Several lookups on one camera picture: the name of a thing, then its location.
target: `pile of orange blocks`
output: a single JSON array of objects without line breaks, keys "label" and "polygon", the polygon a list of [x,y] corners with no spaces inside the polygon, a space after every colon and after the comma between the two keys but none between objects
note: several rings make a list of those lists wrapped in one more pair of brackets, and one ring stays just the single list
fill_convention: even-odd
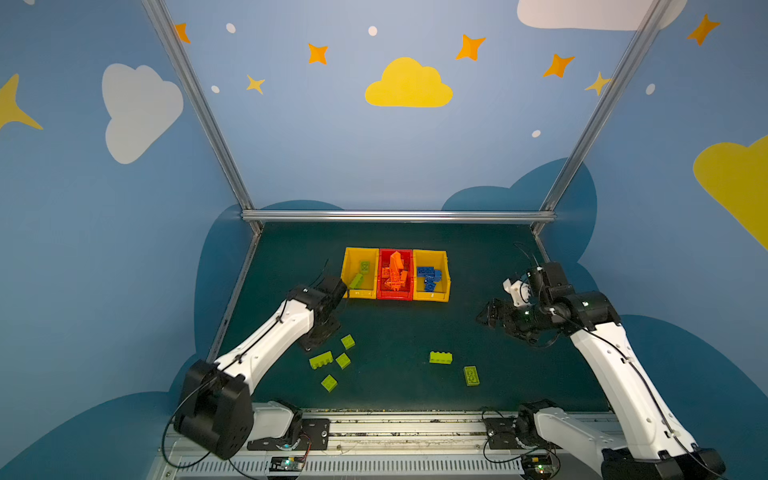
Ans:
[{"label": "pile of orange blocks", "polygon": [[387,280],[384,286],[388,289],[400,291],[400,287],[406,285],[408,270],[403,270],[400,252],[395,252],[389,257],[389,267],[382,268],[382,278]]}]

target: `green table surface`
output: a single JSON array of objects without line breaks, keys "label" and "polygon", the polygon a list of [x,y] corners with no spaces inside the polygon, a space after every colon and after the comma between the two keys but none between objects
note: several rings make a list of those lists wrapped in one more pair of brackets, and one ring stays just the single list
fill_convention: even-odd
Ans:
[{"label": "green table surface", "polygon": [[[311,354],[293,344],[256,387],[254,401],[282,399],[302,408],[516,410],[520,402],[548,398],[572,412],[605,412],[604,394],[569,339],[532,349],[475,322],[493,297],[506,298],[504,279],[528,268],[512,245],[537,251],[524,225],[433,223],[268,223],[224,337],[221,353],[264,323],[295,285],[312,282],[328,259],[326,275],[340,276],[346,247],[445,250],[451,276],[447,303],[342,300],[341,329]],[[352,364],[317,370],[308,358],[345,352]],[[451,365],[429,363],[429,352],[451,352]],[[464,366],[476,366],[479,386],[466,386]],[[327,392],[327,376],[339,385]]]}]

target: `plastic storage bin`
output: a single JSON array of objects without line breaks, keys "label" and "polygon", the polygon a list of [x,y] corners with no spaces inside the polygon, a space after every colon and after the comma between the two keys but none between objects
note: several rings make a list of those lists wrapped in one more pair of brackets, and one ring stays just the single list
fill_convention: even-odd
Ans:
[{"label": "plastic storage bin", "polygon": [[349,290],[349,298],[376,299],[376,286],[379,278],[379,249],[347,247],[344,264],[341,267],[341,280],[349,286],[360,273],[360,262],[369,262],[368,273],[362,275],[362,285]]},{"label": "plastic storage bin", "polygon": [[[400,287],[400,290],[386,290],[384,286],[386,279],[382,278],[381,269],[389,268],[389,257],[395,252],[400,252],[402,266],[404,270],[408,270],[408,276],[406,277],[405,285]],[[413,268],[413,252],[411,250],[391,250],[387,248],[379,250],[379,268],[377,270],[379,288],[376,294],[379,300],[413,300],[413,276],[415,273],[416,270]]]},{"label": "plastic storage bin", "polygon": [[435,292],[424,291],[424,277],[414,280],[414,300],[427,302],[447,302],[451,294],[451,276],[448,274],[448,254],[441,250],[413,250],[413,272],[420,266],[433,266],[440,270],[442,278],[435,284]]}]

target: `robotic arm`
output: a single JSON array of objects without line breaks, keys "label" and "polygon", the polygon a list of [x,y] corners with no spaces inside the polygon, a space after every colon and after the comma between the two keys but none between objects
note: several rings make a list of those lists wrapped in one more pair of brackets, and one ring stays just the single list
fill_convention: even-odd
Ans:
[{"label": "robotic arm", "polygon": [[316,288],[297,286],[277,311],[231,352],[214,364],[203,360],[194,363],[184,378],[174,429],[225,460],[249,439],[269,437],[286,447],[295,446],[300,411],[277,402],[254,407],[250,396],[292,343],[298,340],[310,351],[338,330],[339,323],[331,313],[345,293],[346,285],[339,278],[326,278]]},{"label": "robotic arm", "polygon": [[[570,336],[597,376],[624,437],[594,430],[544,400],[520,407],[515,434],[521,443],[557,444],[606,480],[703,480],[725,472],[717,452],[700,448],[664,403],[605,295],[576,293],[559,263],[532,267],[528,280],[505,281],[512,302],[492,300],[477,320],[494,328],[500,319],[508,335],[531,344],[546,331]],[[533,292],[535,305],[528,302]]]}]

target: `green building block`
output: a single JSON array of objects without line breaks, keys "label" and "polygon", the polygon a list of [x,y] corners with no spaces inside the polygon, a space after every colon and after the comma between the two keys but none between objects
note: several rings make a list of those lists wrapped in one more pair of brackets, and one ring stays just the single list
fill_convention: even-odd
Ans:
[{"label": "green building block", "polygon": [[449,352],[430,352],[429,353],[429,362],[430,363],[443,363],[445,365],[450,365],[451,362],[453,362],[453,354]]},{"label": "green building block", "polygon": [[339,364],[339,366],[341,367],[341,370],[344,370],[346,367],[349,366],[350,363],[352,363],[352,360],[349,359],[346,353],[342,353],[341,355],[339,355],[339,358],[336,359],[336,363]]},{"label": "green building block", "polygon": [[335,389],[337,385],[339,385],[339,383],[336,381],[336,379],[334,379],[334,378],[333,378],[332,376],[330,376],[330,375],[328,375],[328,376],[326,377],[326,379],[324,379],[322,382],[320,382],[320,384],[321,384],[322,386],[326,387],[326,390],[328,390],[329,392],[330,392],[331,390]]},{"label": "green building block", "polygon": [[474,366],[464,367],[464,379],[467,381],[467,386],[480,385],[480,378],[478,377],[478,370]]},{"label": "green building block", "polygon": [[310,359],[310,366],[312,370],[317,370],[323,365],[333,363],[333,354],[331,352],[325,352],[322,355],[314,356]]},{"label": "green building block", "polygon": [[357,290],[362,286],[362,273],[358,273],[355,275],[355,278],[352,279],[352,282],[349,283],[349,289],[350,290]]},{"label": "green building block", "polygon": [[352,339],[351,335],[347,335],[344,338],[342,338],[341,343],[343,343],[344,348],[348,350],[355,346],[355,340]]}]

